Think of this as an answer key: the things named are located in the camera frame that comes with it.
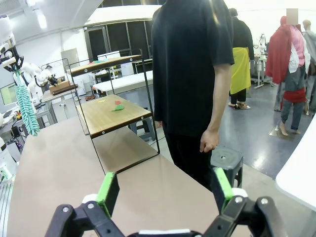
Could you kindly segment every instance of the man's arm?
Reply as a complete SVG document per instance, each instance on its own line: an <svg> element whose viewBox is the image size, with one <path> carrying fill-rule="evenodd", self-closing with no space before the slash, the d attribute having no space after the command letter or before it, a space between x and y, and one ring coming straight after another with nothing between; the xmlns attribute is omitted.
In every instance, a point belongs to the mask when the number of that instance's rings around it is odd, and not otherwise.
<svg viewBox="0 0 316 237"><path fill-rule="evenodd" d="M214 66L215 85L213 93L212 119L201 137L200 152L209 152L219 144L219 127L228 99L232 70L230 64Z"/></svg>

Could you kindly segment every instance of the window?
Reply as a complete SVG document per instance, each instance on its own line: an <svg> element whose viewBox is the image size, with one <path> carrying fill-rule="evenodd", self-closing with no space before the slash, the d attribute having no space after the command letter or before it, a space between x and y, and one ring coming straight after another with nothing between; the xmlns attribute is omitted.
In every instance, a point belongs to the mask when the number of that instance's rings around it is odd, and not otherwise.
<svg viewBox="0 0 316 237"><path fill-rule="evenodd" d="M109 24L108 33L111 51L118 51L129 48L125 23Z"/></svg>
<svg viewBox="0 0 316 237"><path fill-rule="evenodd" d="M148 48L146 41L146 33L143 21L138 22L128 22L128 33L131 49L133 49L133 54L138 53L136 49L142 49L143 58L148 59Z"/></svg>
<svg viewBox="0 0 316 237"><path fill-rule="evenodd" d="M167 0L158 0L158 4L159 4L159 5L163 5L163 4L165 4L166 1L167 1Z"/></svg>
<svg viewBox="0 0 316 237"><path fill-rule="evenodd" d="M157 0L141 0L142 5L157 5Z"/></svg>
<svg viewBox="0 0 316 237"><path fill-rule="evenodd" d="M152 26L153 21L145 21L148 45L152 45Z"/></svg>
<svg viewBox="0 0 316 237"><path fill-rule="evenodd" d="M93 60L98 60L98 55L106 53L102 29L89 31L89 39Z"/></svg>
<svg viewBox="0 0 316 237"><path fill-rule="evenodd" d="M122 1L121 0L104 0L102 5L103 7L122 6Z"/></svg>
<svg viewBox="0 0 316 237"><path fill-rule="evenodd" d="M140 0L123 0L123 5L140 5Z"/></svg>

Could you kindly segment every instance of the man's hand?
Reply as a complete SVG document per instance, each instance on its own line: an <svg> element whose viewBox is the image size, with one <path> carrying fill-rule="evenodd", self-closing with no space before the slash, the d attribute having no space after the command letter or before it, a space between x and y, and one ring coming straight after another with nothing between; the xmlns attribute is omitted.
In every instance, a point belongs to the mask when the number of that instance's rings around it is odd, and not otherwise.
<svg viewBox="0 0 316 237"><path fill-rule="evenodd" d="M219 133L218 131L206 130L201 137L201 144L199 147L200 152L209 152L214 150L219 144Z"/></svg>

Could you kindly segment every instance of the cardboard box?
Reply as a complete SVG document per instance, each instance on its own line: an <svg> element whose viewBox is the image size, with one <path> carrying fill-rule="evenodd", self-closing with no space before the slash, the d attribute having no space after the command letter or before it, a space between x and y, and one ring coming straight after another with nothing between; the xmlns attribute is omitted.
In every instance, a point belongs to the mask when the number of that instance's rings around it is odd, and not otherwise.
<svg viewBox="0 0 316 237"><path fill-rule="evenodd" d="M50 93L52 94L54 91L56 90L60 90L60 89L63 89L65 87L69 86L69 81L66 80L66 81L63 81L62 83L59 83L59 85L56 85L56 86L50 86L49 87L49 91Z"/></svg>

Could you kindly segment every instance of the red cape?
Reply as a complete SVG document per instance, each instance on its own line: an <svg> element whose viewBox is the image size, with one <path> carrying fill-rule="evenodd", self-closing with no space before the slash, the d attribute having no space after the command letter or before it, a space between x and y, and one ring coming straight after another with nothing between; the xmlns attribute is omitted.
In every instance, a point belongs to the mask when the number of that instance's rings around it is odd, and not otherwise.
<svg viewBox="0 0 316 237"><path fill-rule="evenodd" d="M283 25L271 37L266 65L266 75L273 83L284 81L291 57L292 36L289 25Z"/></svg>

